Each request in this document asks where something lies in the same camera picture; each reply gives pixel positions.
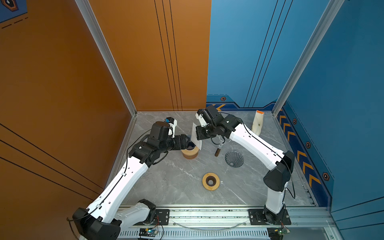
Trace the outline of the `grey ribbed glass dripper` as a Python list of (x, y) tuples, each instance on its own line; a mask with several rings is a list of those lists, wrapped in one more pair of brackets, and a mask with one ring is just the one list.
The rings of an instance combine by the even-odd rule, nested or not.
[(226, 153), (225, 161), (230, 167), (239, 168), (244, 164), (244, 157), (236, 151), (230, 151)]

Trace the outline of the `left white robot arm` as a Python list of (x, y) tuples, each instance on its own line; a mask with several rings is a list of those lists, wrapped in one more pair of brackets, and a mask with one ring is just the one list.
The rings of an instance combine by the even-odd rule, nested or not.
[(190, 138), (176, 135), (177, 120), (168, 117), (157, 121), (152, 128), (128, 147), (123, 167), (105, 190), (87, 208), (78, 208), (67, 219), (71, 231), (78, 231), (87, 240), (115, 240), (122, 226), (140, 222), (151, 223), (156, 206), (147, 200), (139, 201), (132, 209), (118, 209), (135, 183), (152, 165), (162, 161), (161, 154), (185, 150)]

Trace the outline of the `blue ribbed plastic dripper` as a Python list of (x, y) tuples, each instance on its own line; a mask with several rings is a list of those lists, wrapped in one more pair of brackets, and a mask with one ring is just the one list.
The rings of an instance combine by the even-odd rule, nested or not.
[(196, 148), (196, 145), (193, 142), (189, 142), (186, 151), (193, 151)]

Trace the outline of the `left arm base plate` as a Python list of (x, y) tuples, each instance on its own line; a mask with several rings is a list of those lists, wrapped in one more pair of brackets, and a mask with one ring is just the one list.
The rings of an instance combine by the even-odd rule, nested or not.
[(156, 209), (155, 216), (151, 221), (139, 222), (135, 226), (154, 226), (158, 220), (162, 226), (167, 226), (170, 220), (170, 209)]

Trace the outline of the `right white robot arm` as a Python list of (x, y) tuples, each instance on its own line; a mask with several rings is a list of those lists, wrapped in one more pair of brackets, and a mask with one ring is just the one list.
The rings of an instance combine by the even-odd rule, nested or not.
[(199, 109), (196, 118), (200, 125), (196, 127), (198, 140), (221, 136), (230, 139), (253, 154), (268, 169), (263, 181), (268, 187), (267, 200), (263, 216), (267, 224), (279, 225), (286, 219), (285, 195), (292, 179), (295, 155), (291, 151), (283, 152), (253, 133), (244, 121), (231, 114), (225, 117), (214, 106)]

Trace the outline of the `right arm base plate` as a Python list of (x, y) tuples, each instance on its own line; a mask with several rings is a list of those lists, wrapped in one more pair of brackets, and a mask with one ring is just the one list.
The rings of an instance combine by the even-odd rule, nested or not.
[(268, 209), (250, 209), (248, 210), (251, 225), (285, 225), (292, 224), (288, 211), (285, 208), (278, 214), (274, 214)]

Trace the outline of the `white paper coffee filter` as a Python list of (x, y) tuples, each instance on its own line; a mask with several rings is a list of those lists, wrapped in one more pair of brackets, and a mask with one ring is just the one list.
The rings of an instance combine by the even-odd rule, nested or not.
[(197, 138), (197, 129), (196, 129), (196, 127), (197, 127), (197, 125), (195, 123), (193, 123), (191, 141), (195, 144), (195, 146), (199, 150), (201, 150), (202, 149), (202, 141), (198, 140), (198, 138)]

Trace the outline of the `coffee filter paper pack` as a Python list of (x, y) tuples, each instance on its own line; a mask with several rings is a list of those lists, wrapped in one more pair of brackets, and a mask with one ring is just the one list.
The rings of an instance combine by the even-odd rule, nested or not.
[(264, 122), (264, 112), (257, 110), (255, 113), (253, 125), (252, 125), (252, 132), (255, 133), (257, 136), (261, 134), (263, 122)]

